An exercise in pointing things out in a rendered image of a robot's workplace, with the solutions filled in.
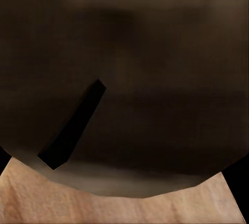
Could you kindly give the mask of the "pillar candle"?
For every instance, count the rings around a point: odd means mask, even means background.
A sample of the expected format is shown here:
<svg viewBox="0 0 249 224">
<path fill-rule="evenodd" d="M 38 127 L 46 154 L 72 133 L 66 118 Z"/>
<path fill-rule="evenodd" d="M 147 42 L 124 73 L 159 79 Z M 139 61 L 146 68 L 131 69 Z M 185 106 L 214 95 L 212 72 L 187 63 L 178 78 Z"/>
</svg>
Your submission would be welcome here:
<svg viewBox="0 0 249 224">
<path fill-rule="evenodd" d="M 249 153 L 249 0 L 0 0 L 0 146 L 97 196 L 205 182 Z"/>
</svg>

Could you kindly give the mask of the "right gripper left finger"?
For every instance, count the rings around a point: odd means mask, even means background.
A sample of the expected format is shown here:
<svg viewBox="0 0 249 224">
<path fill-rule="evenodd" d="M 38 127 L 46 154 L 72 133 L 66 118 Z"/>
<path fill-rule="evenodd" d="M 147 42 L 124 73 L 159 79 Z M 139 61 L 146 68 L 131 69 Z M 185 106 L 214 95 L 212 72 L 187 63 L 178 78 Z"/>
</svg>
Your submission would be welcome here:
<svg viewBox="0 0 249 224">
<path fill-rule="evenodd" d="M 0 175 L 3 173 L 4 169 L 6 168 L 11 158 L 12 158 L 12 155 L 8 154 L 2 148 L 2 146 L 0 146 Z"/>
</svg>

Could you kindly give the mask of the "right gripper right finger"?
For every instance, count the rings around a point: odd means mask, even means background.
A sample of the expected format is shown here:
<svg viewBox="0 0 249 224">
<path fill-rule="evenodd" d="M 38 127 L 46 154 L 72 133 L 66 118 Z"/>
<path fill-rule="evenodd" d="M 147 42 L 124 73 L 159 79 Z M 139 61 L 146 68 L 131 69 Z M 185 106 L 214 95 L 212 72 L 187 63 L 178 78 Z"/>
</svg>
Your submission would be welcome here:
<svg viewBox="0 0 249 224">
<path fill-rule="evenodd" d="M 249 224 L 249 153 L 222 173 L 246 224 Z"/>
</svg>

